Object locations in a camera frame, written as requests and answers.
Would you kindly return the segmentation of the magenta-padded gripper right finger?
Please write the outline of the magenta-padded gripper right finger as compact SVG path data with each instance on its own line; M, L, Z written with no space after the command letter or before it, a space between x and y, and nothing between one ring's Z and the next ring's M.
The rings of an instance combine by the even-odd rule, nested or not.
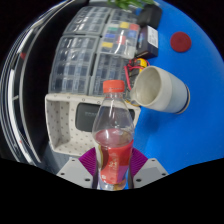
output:
M128 172L128 188L146 186L168 175L168 172L156 158L148 159L137 149L132 150Z

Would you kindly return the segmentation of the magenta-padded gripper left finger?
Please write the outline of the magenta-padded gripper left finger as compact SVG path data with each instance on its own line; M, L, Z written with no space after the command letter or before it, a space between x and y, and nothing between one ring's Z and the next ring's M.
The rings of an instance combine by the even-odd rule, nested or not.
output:
M91 148L80 158L70 157L57 175L78 186L96 189L98 186L98 164L95 149Z

